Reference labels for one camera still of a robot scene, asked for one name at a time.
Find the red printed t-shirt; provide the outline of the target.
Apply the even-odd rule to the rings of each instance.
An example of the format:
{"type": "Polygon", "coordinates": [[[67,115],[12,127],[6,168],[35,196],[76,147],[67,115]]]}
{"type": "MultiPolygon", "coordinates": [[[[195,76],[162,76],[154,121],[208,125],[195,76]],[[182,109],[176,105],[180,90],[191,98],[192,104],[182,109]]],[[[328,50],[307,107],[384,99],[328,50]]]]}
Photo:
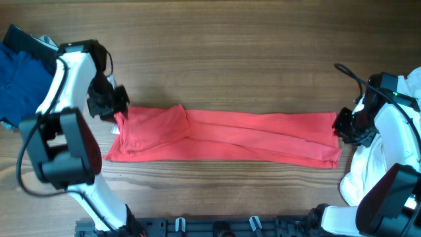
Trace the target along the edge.
{"type": "Polygon", "coordinates": [[[253,114],[130,107],[115,115],[113,162],[240,160],[335,169],[341,149],[335,113],[253,114]]]}

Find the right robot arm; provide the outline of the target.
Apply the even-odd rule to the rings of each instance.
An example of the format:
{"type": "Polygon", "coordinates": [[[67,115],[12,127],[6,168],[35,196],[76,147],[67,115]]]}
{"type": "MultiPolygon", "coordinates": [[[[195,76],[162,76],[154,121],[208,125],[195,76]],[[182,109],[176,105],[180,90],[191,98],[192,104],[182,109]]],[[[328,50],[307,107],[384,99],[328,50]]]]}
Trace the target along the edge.
{"type": "Polygon", "coordinates": [[[420,235],[420,70],[359,82],[334,132],[356,146],[340,184],[346,207],[321,204],[295,223],[303,236],[420,235]]]}

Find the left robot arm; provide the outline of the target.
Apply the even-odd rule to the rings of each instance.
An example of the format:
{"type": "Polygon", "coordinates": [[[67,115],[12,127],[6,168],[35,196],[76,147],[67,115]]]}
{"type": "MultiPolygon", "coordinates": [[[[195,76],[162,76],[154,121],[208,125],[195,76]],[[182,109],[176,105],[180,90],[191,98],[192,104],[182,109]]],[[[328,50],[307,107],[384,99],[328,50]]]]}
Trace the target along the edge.
{"type": "Polygon", "coordinates": [[[93,219],[96,236],[146,236],[101,175],[101,151],[83,116],[87,107],[91,117],[114,122],[128,110],[126,89],[105,74],[111,54],[96,39],[76,41],[59,46],[56,63],[47,96],[19,124],[19,186],[38,198],[72,196],[93,219]]]}

